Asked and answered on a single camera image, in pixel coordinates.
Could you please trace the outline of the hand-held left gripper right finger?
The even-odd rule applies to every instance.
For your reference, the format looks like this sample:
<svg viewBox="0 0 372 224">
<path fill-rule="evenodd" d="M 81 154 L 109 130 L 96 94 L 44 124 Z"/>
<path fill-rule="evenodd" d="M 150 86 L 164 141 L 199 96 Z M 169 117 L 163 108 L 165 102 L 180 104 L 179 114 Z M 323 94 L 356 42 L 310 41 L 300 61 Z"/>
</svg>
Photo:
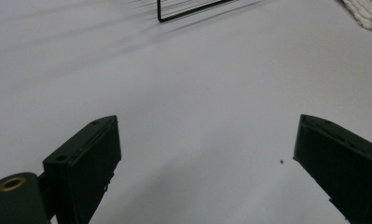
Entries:
<svg viewBox="0 0 372 224">
<path fill-rule="evenodd" d="M 336 123 L 300 117 L 294 160 L 351 224 L 372 224 L 372 143 Z"/>
</svg>

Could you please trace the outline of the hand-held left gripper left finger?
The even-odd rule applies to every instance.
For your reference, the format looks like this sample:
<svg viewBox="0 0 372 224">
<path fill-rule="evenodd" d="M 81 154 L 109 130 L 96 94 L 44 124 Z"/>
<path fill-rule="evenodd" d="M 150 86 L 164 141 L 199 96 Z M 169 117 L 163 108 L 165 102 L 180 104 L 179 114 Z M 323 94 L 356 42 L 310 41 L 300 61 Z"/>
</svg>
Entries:
<svg viewBox="0 0 372 224">
<path fill-rule="evenodd" d="M 96 119 L 43 160 L 60 224 L 88 224 L 121 160 L 117 117 Z"/>
</svg>

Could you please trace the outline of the white towel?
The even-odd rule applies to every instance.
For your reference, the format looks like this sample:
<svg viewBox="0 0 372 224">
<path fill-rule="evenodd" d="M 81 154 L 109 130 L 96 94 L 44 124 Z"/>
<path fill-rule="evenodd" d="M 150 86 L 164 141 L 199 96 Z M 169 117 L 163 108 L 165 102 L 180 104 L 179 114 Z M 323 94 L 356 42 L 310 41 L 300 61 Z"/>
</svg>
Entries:
<svg viewBox="0 0 372 224">
<path fill-rule="evenodd" d="M 372 0 L 342 0 L 358 24 L 372 30 Z"/>
</svg>

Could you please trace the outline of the black wire rack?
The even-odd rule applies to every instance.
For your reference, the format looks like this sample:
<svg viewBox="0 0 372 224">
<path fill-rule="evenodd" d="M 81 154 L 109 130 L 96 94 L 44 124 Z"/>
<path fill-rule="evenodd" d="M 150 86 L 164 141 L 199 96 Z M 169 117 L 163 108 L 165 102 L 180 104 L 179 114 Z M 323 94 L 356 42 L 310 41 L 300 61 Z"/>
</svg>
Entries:
<svg viewBox="0 0 372 224">
<path fill-rule="evenodd" d="M 188 9 L 180 10 L 179 12 L 174 12 L 173 14 L 171 14 L 169 16 L 164 16 L 162 14 L 162 9 L 163 9 L 163 7 L 161 5 L 162 0 L 157 0 L 157 19 L 160 23 L 168 22 L 168 21 L 174 21 L 174 20 L 177 20 L 179 18 L 183 18 L 185 16 L 192 15 L 192 14 L 195 14 L 197 12 L 201 12 L 203 10 L 207 10 L 207 9 L 210 9 L 210 8 L 213 8 L 213 7 L 222 6 L 224 4 L 234 2 L 234 1 L 235 0 L 213 0 L 212 2 L 209 2 L 209 3 L 201 4 L 201 5 L 198 5 L 198 6 L 195 6 L 195 7 L 189 7 Z"/>
</svg>

